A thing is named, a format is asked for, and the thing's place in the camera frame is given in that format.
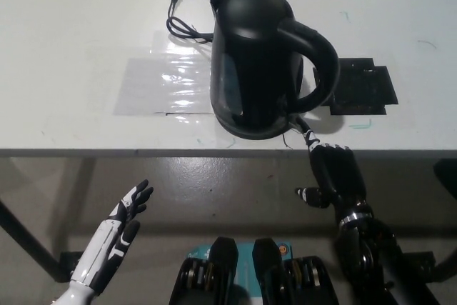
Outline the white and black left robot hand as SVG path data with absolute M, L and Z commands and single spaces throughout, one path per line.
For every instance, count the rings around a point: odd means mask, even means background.
M 104 219 L 82 254 L 71 280 L 100 295 L 124 260 L 138 230 L 135 216 L 146 210 L 154 188 L 143 180 L 128 191 Z

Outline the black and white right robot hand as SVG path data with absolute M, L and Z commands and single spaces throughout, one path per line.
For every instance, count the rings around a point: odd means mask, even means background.
M 347 146 L 321 141 L 302 119 L 294 119 L 308 147 L 311 170 L 317 187 L 297 188 L 296 194 L 309 206 L 325 209 L 333 206 L 336 223 L 371 218 L 373 211 L 366 203 L 366 186 L 353 151 Z

